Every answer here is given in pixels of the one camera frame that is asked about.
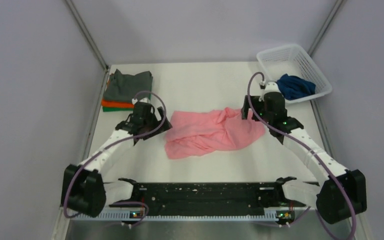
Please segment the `pink t shirt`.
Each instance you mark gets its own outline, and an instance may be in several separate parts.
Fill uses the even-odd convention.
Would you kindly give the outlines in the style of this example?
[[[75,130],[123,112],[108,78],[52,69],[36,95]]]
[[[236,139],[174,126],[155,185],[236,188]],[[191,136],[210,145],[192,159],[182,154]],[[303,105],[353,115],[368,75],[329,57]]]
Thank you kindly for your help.
[[[164,148],[172,160],[241,150],[266,132],[262,123],[242,119],[241,110],[230,107],[209,112],[174,111],[170,123]]]

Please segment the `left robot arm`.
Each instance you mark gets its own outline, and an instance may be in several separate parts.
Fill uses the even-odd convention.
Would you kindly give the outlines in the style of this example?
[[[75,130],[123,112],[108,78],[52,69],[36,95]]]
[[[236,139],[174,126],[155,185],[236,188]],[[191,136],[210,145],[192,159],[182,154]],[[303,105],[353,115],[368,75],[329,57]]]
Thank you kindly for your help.
[[[72,210],[75,216],[97,217],[111,204],[109,195],[114,187],[111,182],[104,182],[104,176],[117,162],[113,155],[171,128],[164,103],[154,107],[148,98],[134,99],[133,111],[114,127],[108,139],[91,156],[65,168],[61,189],[64,216],[71,218],[69,211]]]

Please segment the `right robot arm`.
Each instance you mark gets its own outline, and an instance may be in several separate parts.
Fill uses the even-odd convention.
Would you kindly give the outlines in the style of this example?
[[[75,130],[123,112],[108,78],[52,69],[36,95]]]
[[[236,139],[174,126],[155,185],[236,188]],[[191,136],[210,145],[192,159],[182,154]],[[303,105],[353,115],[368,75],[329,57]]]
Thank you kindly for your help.
[[[358,169],[346,168],[321,148],[303,124],[288,115],[280,92],[271,91],[262,96],[247,93],[241,117],[265,125],[270,135],[291,151],[316,179],[316,184],[311,184],[296,177],[280,178],[278,189],[273,192],[277,205],[300,202],[317,210],[328,224],[346,219],[354,222],[358,214],[367,210],[365,175]]]

